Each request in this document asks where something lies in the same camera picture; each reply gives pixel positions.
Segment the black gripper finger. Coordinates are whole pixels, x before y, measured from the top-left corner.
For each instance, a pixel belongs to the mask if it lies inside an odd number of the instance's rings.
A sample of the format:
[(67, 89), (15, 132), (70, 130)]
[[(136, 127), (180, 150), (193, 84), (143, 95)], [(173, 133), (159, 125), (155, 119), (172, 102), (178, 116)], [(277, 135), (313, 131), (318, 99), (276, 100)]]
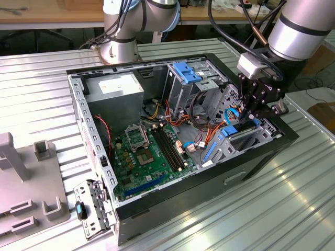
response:
[(242, 73), (238, 74), (239, 78), (239, 87), (238, 87), (238, 95), (241, 100), (241, 106), (243, 107), (239, 116), (239, 121), (245, 121), (249, 116), (250, 107), (251, 107), (251, 95), (253, 91), (251, 81)]
[(288, 106), (284, 103), (276, 102), (275, 104), (271, 105), (263, 105), (257, 108), (254, 112), (249, 114), (250, 119), (267, 119), (267, 118), (274, 118), (280, 117), (288, 113)]

